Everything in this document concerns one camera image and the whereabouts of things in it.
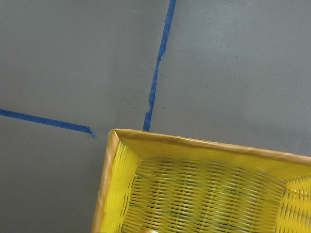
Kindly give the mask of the yellow woven basket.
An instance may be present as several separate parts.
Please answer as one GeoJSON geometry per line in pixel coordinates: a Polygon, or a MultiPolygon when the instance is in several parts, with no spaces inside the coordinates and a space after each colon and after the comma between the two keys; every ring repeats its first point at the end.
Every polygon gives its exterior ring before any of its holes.
{"type": "Polygon", "coordinates": [[[137,130],[109,133],[93,233],[310,230],[310,157],[137,130]]]}

